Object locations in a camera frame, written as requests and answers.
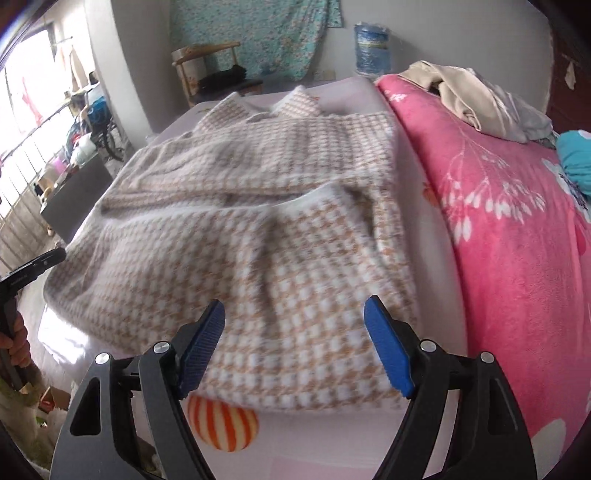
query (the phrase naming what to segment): white bed sheet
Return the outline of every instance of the white bed sheet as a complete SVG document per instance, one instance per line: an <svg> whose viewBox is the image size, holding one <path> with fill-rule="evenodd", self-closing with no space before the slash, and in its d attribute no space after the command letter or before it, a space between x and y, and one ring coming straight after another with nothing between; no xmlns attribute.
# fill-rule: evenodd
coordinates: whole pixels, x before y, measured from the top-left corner
<svg viewBox="0 0 591 480"><path fill-rule="evenodd" d="M309 89L319 98L326 113L346 115L389 111L378 90L361 77ZM265 107L285 93L245 98ZM201 103L185 113L162 132L154 144L166 142L190 129L215 102ZM466 353L465 317L456 264L447 229L438 208L424 197L427 179L402 126L397 144L399 200L408 239L408 256L417 286L418 312L422 336L437 341L448 352ZM103 351L116 358L125 352L114 351L96 338L88 337L68 321L46 310L38 334L39 340L64 369L80 381L90 362ZM147 422L141 414L141 397L136 397L137 431L150 439ZM450 393L444 422L431 457L427 474L441 469L453 430L457 396ZM215 450L198 439L198 444L218 480L282 480L306 476L355 477L370 480L383 460L398 426L402 412L370 411L324 415L259 414L259 435L247 449L233 454Z"/></svg>

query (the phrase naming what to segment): pink floral blanket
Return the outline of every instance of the pink floral blanket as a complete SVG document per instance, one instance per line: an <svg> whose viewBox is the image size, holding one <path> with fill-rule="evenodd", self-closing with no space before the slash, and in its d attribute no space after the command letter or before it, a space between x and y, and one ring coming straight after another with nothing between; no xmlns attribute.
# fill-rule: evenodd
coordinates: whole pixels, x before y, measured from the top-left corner
<svg viewBox="0 0 591 480"><path fill-rule="evenodd" d="M537 460L553 464L591 410L589 207L556 152L478 133L397 75L378 87L427 172L426 198L447 220L470 354L495 354Z"/></svg>

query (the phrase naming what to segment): blue plastic bag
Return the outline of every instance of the blue plastic bag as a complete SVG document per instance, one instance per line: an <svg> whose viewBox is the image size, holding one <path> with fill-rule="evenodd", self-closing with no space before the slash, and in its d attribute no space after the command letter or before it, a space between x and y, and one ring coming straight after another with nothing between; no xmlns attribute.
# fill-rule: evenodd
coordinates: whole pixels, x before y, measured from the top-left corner
<svg viewBox="0 0 591 480"><path fill-rule="evenodd" d="M556 141L556 152L566 176L587 197L591 197L591 133L571 130Z"/></svg>
<svg viewBox="0 0 591 480"><path fill-rule="evenodd" d="M391 73L390 33L380 25L360 23L355 25L355 53L357 73L377 78Z"/></svg>
<svg viewBox="0 0 591 480"><path fill-rule="evenodd" d="M92 128L101 128L109 123L111 120L111 112L107 106L105 97L96 99L88 109L88 120Z"/></svg>

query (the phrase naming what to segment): teal cloth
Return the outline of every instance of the teal cloth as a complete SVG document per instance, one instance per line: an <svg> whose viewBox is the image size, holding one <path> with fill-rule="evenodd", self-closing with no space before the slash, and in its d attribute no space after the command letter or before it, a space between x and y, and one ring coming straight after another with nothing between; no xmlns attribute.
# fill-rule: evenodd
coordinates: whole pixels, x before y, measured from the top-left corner
<svg viewBox="0 0 591 480"><path fill-rule="evenodd" d="M249 78L277 73L302 79L327 27L342 27L339 0L171 0L173 50L239 41L238 63ZM221 70L230 52L215 54Z"/></svg>
<svg viewBox="0 0 591 480"><path fill-rule="evenodd" d="M584 130L563 133L556 141L556 151L569 180L591 197L591 134Z"/></svg>

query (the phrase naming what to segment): metal screw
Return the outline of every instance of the metal screw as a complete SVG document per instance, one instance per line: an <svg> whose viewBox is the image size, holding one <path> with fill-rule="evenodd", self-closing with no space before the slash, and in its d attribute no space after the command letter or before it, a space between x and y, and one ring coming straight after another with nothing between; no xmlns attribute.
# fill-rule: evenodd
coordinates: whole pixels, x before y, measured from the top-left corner
<svg viewBox="0 0 591 480"><path fill-rule="evenodd" d="M108 353L99 353L95 358L95 362L102 365L107 363L110 357L111 356Z"/></svg>
<svg viewBox="0 0 591 480"><path fill-rule="evenodd" d="M495 356L490 352L482 352L480 354L480 360L486 364L491 364L495 361Z"/></svg>
<svg viewBox="0 0 591 480"><path fill-rule="evenodd" d="M156 343L156 345L154 345L154 352L155 353L168 352L168 349L169 348L170 348L170 343L168 343L168 342L158 342L158 343Z"/></svg>
<svg viewBox="0 0 591 480"><path fill-rule="evenodd" d="M437 345L435 344L435 342L432 342L431 340L423 340L421 342L421 350L423 352L432 353L435 350L437 350Z"/></svg>

